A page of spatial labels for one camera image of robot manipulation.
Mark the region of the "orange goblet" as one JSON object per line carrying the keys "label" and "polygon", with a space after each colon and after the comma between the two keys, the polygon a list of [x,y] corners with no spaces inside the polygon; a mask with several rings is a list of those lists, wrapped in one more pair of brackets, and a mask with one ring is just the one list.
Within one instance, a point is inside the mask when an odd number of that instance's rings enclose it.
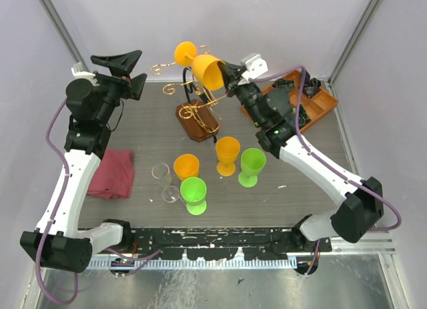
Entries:
{"label": "orange goblet", "polygon": [[240,143],[234,137],[223,137],[216,143],[219,175],[228,177],[236,171],[236,160],[240,153]]}
{"label": "orange goblet", "polygon": [[185,153],[174,161],[173,170],[181,181],[192,177],[198,177],[199,160],[195,155]]}
{"label": "orange goblet", "polygon": [[216,91],[224,86],[219,64],[225,61],[204,53],[197,54],[197,47],[190,41],[180,43],[174,51],[175,62],[183,67],[191,67],[195,78],[208,90]]}

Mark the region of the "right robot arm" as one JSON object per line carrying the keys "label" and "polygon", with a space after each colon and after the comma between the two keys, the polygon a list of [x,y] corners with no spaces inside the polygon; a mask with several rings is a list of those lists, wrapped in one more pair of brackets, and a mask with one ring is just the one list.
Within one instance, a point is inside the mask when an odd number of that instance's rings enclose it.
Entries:
{"label": "right robot arm", "polygon": [[356,243],[383,216],[382,184],[362,179],[322,154],[297,131],[298,115],[287,95],[263,94],[244,81],[242,65],[218,65],[226,93],[237,97],[259,128],[256,137],[264,151],[294,166],[319,186],[336,204],[334,211],[308,215],[293,227],[292,242],[306,252],[323,238],[341,237]]}

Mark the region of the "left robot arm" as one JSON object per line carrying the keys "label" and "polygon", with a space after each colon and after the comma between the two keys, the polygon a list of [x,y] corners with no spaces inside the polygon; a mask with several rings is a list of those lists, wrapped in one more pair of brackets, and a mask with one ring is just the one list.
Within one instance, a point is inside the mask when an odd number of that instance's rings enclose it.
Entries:
{"label": "left robot arm", "polygon": [[126,253],[133,247],[129,222],[106,220],[98,227],[79,230],[81,208],[111,136],[109,120],[123,99],[139,100],[147,75],[131,76],[142,52],[92,55],[92,64],[109,74],[72,67],[73,81],[65,89],[70,111],[65,150],[59,153],[63,168],[42,218],[32,232],[24,231],[20,245],[40,267],[81,273],[93,255],[109,247]]}

